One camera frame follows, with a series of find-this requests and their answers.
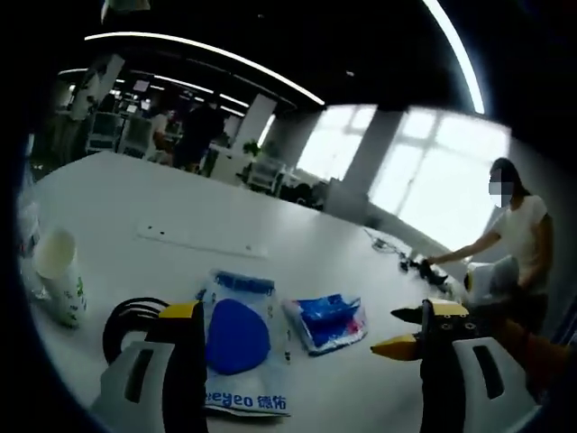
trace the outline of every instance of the white t-shirt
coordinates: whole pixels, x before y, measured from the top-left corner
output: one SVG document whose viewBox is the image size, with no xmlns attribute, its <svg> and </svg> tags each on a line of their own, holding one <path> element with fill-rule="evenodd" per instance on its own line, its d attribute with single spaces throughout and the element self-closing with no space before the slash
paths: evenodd
<svg viewBox="0 0 577 433">
<path fill-rule="evenodd" d="M 70 108 L 70 118 L 72 120 L 86 119 L 91 107 L 90 102 L 88 102 L 88 97 L 96 99 L 99 88 L 100 78 L 98 77 L 98 74 L 94 74 L 84 87 L 77 92 L 76 97 L 72 102 L 72 108 Z"/>
<path fill-rule="evenodd" d="M 146 153 L 142 157 L 144 160 L 156 161 L 159 155 L 164 153 L 164 151 L 160 151 L 156 148 L 156 145 L 154 144 L 154 133 L 164 134 L 168 122 L 169 122 L 168 117 L 163 114 L 157 114 L 151 119 L 152 123 L 151 135 L 149 137 L 148 148 L 146 149 Z"/>
<path fill-rule="evenodd" d="M 536 228 L 545 215 L 545 202 L 538 196 L 526 196 L 519 208 L 507 207 L 493 225 L 508 253 L 517 259 L 521 278 L 536 264 Z"/>
</svg>

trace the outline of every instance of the white cup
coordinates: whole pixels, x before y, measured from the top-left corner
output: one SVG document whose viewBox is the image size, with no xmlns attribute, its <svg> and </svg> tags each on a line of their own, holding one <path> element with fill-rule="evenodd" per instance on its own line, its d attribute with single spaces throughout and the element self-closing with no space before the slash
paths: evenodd
<svg viewBox="0 0 577 433">
<path fill-rule="evenodd" d="M 87 299 L 74 236 L 63 229 L 42 236 L 34 249 L 32 265 L 50 295 L 56 319 L 68 327 L 78 327 L 86 315 Z"/>
</svg>

